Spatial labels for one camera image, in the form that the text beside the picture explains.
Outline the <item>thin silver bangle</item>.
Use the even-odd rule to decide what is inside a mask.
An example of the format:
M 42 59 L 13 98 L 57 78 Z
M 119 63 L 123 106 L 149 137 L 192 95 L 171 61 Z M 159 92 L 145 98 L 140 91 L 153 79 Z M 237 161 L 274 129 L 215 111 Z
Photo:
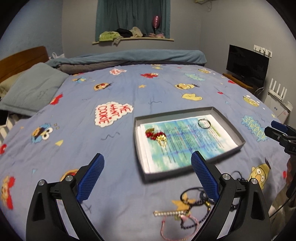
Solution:
M 209 129 L 211 127 L 211 123 L 206 118 L 198 119 L 198 126 L 203 129 Z

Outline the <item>pearl gold hair pin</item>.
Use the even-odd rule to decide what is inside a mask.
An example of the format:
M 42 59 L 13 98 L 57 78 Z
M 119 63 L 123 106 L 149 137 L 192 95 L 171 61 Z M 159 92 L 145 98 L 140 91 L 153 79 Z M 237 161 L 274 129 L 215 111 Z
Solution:
M 185 214 L 185 210 L 172 210 L 172 211 L 154 211 L 153 215 L 157 216 L 180 216 Z

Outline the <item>white wifi router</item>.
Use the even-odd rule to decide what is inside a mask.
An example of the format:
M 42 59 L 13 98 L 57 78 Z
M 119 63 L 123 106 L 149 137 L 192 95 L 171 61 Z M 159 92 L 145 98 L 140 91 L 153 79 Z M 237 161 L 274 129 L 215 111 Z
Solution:
M 281 123 L 287 122 L 293 110 L 293 105 L 289 101 L 285 102 L 286 93 L 287 88 L 272 78 L 264 104 L 272 110 L 273 116 L 278 118 Z

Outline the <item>wooden tv stand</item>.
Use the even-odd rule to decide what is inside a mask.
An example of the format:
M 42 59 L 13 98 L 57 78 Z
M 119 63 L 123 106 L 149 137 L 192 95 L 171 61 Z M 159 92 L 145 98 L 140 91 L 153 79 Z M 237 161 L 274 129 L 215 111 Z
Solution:
M 224 77 L 228 78 L 229 80 L 231 80 L 232 82 L 236 83 L 240 87 L 248 90 L 252 94 L 254 94 L 257 90 L 261 89 L 260 87 L 256 87 L 255 85 L 253 85 L 251 83 L 244 83 L 244 82 L 242 82 L 241 80 L 239 80 L 236 77 L 234 77 L 232 74 L 223 73 L 222 75 Z

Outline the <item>black television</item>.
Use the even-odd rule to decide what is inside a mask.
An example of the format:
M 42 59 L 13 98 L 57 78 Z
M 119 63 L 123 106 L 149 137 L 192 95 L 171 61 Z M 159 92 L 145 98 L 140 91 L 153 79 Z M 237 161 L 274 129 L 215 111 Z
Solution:
M 269 58 L 254 51 L 229 45 L 226 70 L 246 84 L 263 87 L 267 75 Z

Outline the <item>grey shallow cardboard tray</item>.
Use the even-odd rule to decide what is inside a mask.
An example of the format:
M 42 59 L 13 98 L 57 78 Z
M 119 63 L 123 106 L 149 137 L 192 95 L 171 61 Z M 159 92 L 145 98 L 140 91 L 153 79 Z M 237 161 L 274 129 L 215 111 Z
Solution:
M 211 106 L 136 117 L 134 143 L 144 181 L 154 182 L 191 172 L 195 151 L 216 163 L 238 152 L 245 139 Z

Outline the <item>black white striped pillow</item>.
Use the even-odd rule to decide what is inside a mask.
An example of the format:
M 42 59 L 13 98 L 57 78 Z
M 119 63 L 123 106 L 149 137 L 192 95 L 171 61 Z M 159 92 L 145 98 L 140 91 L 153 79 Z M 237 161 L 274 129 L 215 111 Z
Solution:
M 22 116 L 20 114 L 1 110 L 1 145 L 4 143 L 4 139 L 7 137 L 10 130 L 21 118 Z

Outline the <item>teal folded blanket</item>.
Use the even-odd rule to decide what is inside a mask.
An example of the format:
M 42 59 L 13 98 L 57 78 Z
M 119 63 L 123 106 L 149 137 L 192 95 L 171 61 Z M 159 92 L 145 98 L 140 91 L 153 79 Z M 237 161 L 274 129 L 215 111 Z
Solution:
M 73 58 L 56 58 L 46 62 L 68 74 L 90 72 L 116 66 L 137 64 L 183 64 L 204 66 L 207 63 L 199 50 L 133 49 L 105 54 L 89 54 Z

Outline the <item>grey green pillow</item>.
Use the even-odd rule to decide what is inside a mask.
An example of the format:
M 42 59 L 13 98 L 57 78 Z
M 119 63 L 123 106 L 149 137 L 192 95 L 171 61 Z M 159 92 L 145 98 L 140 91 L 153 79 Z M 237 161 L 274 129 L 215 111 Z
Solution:
M 1 110 L 33 116 L 54 98 L 68 74 L 45 63 L 26 70 L 1 100 Z

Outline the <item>wooden window sill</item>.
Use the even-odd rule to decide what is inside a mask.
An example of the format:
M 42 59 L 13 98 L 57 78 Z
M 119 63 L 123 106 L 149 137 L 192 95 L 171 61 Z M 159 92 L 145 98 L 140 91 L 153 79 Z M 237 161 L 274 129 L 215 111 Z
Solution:
M 151 37 L 138 37 L 138 38 L 119 38 L 118 40 L 112 41 L 96 41 L 92 42 L 92 45 L 104 44 L 104 43 L 111 43 L 111 44 L 118 44 L 123 41 L 168 41 L 174 42 L 174 39 L 171 38 L 151 38 Z

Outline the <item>wooden headboard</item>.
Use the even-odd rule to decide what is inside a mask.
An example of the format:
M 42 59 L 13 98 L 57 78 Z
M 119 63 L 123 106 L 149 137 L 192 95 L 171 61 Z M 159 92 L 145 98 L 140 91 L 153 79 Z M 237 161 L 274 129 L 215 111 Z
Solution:
M 30 48 L 8 56 L 0 61 L 0 82 L 48 60 L 49 56 L 45 46 Z

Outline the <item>beige cloth on sill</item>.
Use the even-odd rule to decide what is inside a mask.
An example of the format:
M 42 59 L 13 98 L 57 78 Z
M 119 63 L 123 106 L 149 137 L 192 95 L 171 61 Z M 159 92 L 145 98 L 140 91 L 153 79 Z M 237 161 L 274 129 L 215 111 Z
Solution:
M 131 38 L 143 37 L 143 33 L 141 32 L 141 30 L 138 27 L 132 27 L 132 29 L 130 29 L 130 32 L 132 33 Z

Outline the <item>green cloth on sill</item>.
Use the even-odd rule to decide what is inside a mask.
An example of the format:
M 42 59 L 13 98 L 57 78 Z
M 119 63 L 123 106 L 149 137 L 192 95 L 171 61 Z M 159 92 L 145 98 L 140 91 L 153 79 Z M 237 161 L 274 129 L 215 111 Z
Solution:
M 99 35 L 99 42 L 108 42 L 120 39 L 122 36 L 115 31 L 105 31 Z

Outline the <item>teal window curtain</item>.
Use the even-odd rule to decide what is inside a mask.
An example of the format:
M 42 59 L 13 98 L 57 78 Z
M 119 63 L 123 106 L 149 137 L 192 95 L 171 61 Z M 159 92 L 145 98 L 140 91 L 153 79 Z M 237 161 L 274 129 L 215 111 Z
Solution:
M 153 33 L 152 18 L 161 17 L 156 34 L 170 37 L 170 1 L 98 1 L 96 10 L 95 41 L 105 31 L 138 27 L 145 35 Z

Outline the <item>white wall hook rack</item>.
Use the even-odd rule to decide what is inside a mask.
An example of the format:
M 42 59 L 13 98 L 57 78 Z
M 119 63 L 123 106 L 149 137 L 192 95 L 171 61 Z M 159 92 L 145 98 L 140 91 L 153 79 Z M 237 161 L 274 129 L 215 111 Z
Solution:
M 260 47 L 258 45 L 254 45 L 253 46 L 253 50 L 259 54 L 262 54 L 264 56 L 267 56 L 269 58 L 271 58 L 273 56 L 273 52 L 264 48 L 264 47 Z

